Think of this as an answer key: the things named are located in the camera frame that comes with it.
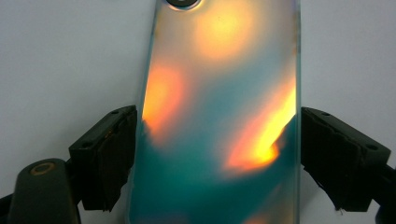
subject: blurry colorful pattern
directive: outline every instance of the blurry colorful pattern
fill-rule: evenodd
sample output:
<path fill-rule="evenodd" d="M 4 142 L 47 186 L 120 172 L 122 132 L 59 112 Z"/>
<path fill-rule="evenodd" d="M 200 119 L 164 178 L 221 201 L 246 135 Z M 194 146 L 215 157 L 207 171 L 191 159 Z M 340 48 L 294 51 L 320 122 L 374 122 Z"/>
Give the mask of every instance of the blurry colorful pattern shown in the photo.
<path fill-rule="evenodd" d="M 157 2 L 131 223 L 298 223 L 298 13 Z"/>

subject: gradient pattern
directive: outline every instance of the gradient pattern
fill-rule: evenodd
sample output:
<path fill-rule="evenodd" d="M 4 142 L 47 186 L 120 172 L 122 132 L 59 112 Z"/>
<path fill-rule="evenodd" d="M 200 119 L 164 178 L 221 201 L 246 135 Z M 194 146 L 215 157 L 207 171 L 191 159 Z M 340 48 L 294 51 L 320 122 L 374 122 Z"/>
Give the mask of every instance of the gradient pattern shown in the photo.
<path fill-rule="evenodd" d="M 131 223 L 297 223 L 294 0 L 159 0 Z"/>

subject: teal phone case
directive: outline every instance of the teal phone case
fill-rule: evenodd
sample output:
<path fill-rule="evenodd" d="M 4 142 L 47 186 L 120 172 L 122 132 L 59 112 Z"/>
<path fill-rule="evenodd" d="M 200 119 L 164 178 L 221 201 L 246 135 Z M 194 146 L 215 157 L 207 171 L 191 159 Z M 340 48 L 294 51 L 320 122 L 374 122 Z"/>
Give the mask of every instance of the teal phone case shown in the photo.
<path fill-rule="evenodd" d="M 298 223 L 295 0 L 156 5 L 130 223 Z"/>

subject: phone case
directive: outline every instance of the phone case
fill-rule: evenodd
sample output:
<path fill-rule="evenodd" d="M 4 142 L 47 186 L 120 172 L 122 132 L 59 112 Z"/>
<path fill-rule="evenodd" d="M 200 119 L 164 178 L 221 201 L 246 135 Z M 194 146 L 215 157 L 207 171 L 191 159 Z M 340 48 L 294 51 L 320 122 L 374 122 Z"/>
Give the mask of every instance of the phone case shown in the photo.
<path fill-rule="evenodd" d="M 296 0 L 158 0 L 130 223 L 298 223 Z"/>

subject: orange light blob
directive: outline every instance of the orange light blob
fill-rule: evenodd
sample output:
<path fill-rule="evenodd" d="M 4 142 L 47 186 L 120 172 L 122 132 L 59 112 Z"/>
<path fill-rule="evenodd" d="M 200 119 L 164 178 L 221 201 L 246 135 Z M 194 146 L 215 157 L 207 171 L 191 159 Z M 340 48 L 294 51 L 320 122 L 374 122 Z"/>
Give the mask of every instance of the orange light blob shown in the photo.
<path fill-rule="evenodd" d="M 148 74 L 142 119 L 154 144 L 162 144 L 172 131 L 168 124 L 177 117 L 185 93 L 182 75 L 165 66 L 154 66 Z"/>
<path fill-rule="evenodd" d="M 241 59 L 254 46 L 253 34 L 265 26 L 262 8 L 259 12 L 255 1 L 245 0 L 205 3 L 206 11 L 195 22 L 196 50 L 210 62 Z"/>
<path fill-rule="evenodd" d="M 296 112 L 295 78 L 275 92 L 262 112 L 245 122 L 242 133 L 234 138 L 227 170 L 251 171 L 271 164 L 279 156 L 276 140 Z"/>

